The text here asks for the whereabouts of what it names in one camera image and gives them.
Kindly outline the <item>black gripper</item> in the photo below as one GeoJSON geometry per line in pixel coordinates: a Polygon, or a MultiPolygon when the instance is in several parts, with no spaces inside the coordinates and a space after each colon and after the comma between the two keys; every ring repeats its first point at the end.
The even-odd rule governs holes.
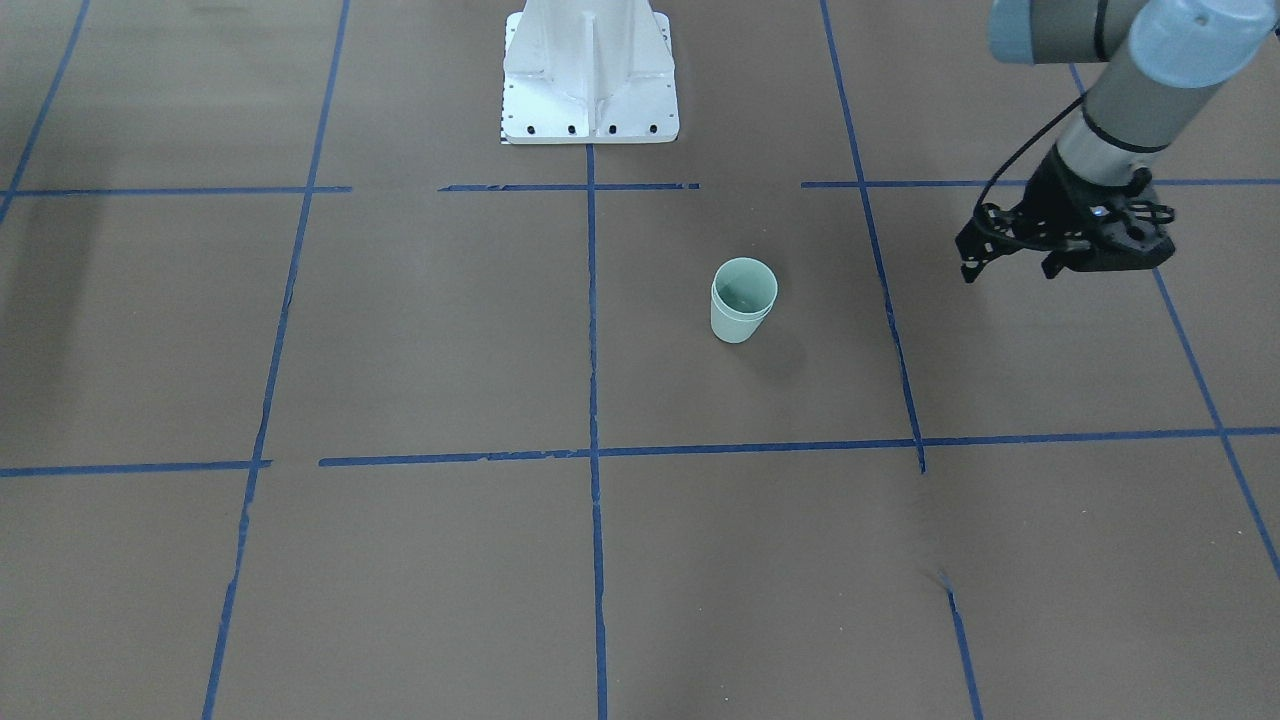
{"type": "Polygon", "coordinates": [[[1027,182],[1020,202],[1004,209],[978,202],[957,233],[961,274],[972,284],[998,258],[1042,252],[1047,281],[1064,270],[1142,272],[1167,261],[1176,245],[1169,225],[1176,211],[1162,204],[1153,174],[1138,167],[1119,186],[1079,177],[1050,151],[1027,182]]]}

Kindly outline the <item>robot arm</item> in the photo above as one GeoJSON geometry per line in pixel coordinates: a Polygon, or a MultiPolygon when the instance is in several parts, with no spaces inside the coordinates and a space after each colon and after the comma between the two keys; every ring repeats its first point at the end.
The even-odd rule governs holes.
{"type": "Polygon", "coordinates": [[[987,41],[1001,63],[1100,63],[1053,117],[1062,126],[1010,209],[978,199],[956,236],[963,279],[1020,251],[1065,270],[1144,272],[1176,251],[1176,213],[1153,161],[1277,29],[1274,1],[995,1],[987,41]]]}

